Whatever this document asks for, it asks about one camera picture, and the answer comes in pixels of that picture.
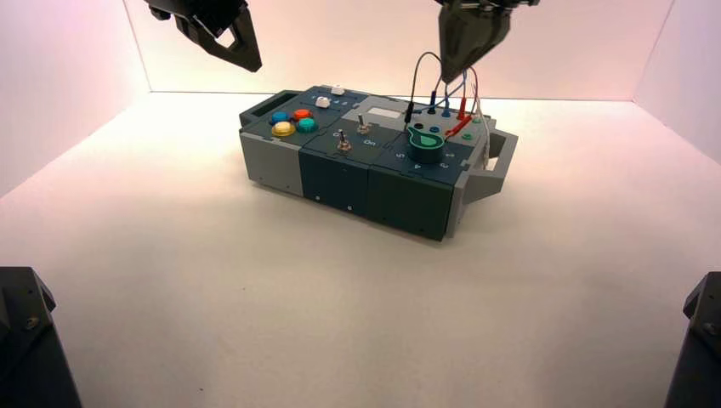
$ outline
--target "pink-lit wall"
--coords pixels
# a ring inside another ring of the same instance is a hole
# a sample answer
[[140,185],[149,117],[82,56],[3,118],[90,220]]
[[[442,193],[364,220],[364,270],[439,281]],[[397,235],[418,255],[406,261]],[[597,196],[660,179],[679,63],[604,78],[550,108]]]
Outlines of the pink-lit wall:
[[[542,0],[519,7],[508,39],[477,67],[498,98],[630,100],[672,0]],[[257,74],[209,58],[125,0],[154,91],[276,92],[341,83],[408,95],[422,51],[438,49],[432,0],[250,0],[264,67]],[[421,70],[428,94],[437,65]]]
[[0,196],[148,92],[121,0],[0,2]]
[[721,163],[721,3],[676,0],[636,102]]

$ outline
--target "screw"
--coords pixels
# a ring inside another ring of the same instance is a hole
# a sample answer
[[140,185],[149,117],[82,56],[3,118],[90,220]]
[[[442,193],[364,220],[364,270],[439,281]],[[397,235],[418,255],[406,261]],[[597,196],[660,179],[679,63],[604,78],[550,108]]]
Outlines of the screw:
[[30,319],[26,320],[25,322],[25,330],[28,332],[34,328],[37,327],[37,325],[40,324],[40,319],[38,319],[35,316],[32,316]]
[[721,328],[714,325],[713,323],[704,323],[703,330],[712,337],[721,336]]

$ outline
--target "white floor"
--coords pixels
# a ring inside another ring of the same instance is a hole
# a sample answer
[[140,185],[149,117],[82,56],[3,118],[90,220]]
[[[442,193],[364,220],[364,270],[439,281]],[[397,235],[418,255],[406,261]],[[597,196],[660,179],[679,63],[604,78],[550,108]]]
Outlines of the white floor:
[[514,162],[438,244],[249,182],[263,98],[152,94],[0,199],[85,406],[661,406],[721,166],[631,103],[486,101]]

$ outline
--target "white button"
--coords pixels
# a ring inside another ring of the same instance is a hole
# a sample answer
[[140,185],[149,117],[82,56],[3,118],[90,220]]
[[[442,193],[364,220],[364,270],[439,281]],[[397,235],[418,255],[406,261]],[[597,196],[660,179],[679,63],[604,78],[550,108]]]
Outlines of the white button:
[[331,100],[326,98],[325,96],[319,96],[318,99],[315,100],[315,106],[318,106],[319,108],[326,109],[330,105]]

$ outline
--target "wire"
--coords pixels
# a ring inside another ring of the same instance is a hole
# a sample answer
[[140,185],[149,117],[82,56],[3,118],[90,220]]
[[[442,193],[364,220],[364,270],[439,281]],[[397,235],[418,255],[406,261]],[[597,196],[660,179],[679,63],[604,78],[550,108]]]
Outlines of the wire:
[[441,106],[444,102],[446,102],[446,100],[447,100],[448,98],[450,98],[451,96],[453,96],[454,94],[456,94],[456,92],[458,92],[461,88],[463,88],[463,85],[464,85],[465,82],[466,82],[466,76],[467,76],[467,73],[464,71],[464,72],[463,72],[463,83],[458,84],[458,86],[457,86],[455,89],[453,89],[450,93],[448,93],[448,84],[446,84],[446,96],[445,96],[443,99],[441,99],[440,101],[438,101],[438,103],[436,103],[435,105],[432,105],[432,106],[426,106],[426,107],[421,108],[421,109],[416,109],[416,110],[413,111],[413,113],[414,113],[414,114],[415,114],[415,113],[421,113],[421,112],[423,112],[423,111],[425,111],[425,110],[427,111],[428,109],[437,108],[437,107]]
[[434,92],[438,92],[438,87],[439,87],[439,85],[440,85],[440,79],[441,79],[441,77],[442,77],[442,75],[438,75],[438,82],[435,83],[435,88],[433,88],[433,91],[434,91]]
[[475,104],[479,105],[480,109],[480,101],[478,101],[478,73],[476,73],[475,68],[473,66],[470,67],[470,70],[474,73],[475,77],[475,88],[474,88],[474,104],[471,106],[471,115],[475,112]]
[[432,51],[426,51],[425,53],[421,54],[420,57],[418,57],[418,61],[416,62],[416,70],[413,72],[413,89],[411,89],[411,102],[413,101],[413,97],[416,95],[416,80],[418,79],[418,67],[421,65],[421,61],[426,55],[433,55],[440,64],[440,57]]

